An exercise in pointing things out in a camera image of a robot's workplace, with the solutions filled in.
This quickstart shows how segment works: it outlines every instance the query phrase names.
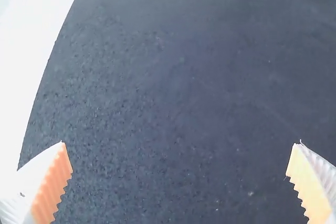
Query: orange foam pad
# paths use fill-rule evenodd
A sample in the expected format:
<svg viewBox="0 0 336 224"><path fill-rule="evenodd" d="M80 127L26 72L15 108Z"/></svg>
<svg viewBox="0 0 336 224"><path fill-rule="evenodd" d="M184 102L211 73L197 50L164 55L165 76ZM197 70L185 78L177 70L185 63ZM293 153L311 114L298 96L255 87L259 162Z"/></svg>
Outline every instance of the orange foam pad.
<svg viewBox="0 0 336 224"><path fill-rule="evenodd" d="M64 188L71 179L72 167L65 143L62 143L50 165L33 200L30 212L37 224L47 224L55 220L54 213L58 211L57 204Z"/></svg>

